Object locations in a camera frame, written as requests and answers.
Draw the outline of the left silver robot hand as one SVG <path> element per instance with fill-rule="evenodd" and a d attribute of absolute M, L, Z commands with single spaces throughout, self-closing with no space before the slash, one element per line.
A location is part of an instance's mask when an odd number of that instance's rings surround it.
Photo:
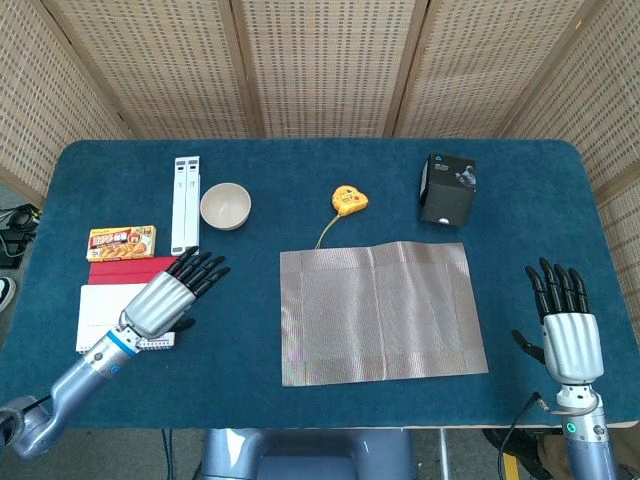
<path fill-rule="evenodd" d="M 224 256 L 198 253 L 188 247 L 126 305 L 118 325 L 144 339 L 155 339 L 174 329 L 184 313 L 231 268 Z"/>

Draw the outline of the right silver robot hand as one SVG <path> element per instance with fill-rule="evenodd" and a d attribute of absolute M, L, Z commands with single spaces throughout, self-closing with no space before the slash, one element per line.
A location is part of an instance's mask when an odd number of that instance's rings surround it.
<path fill-rule="evenodd" d="M 539 269 L 528 265 L 538 311 L 543 345 L 536 346 L 514 329 L 511 335 L 519 348 L 544 365 L 559 384 L 588 385 L 603 376 L 600 333 L 591 312 L 582 276 L 573 268 L 564 269 L 544 257 Z"/>

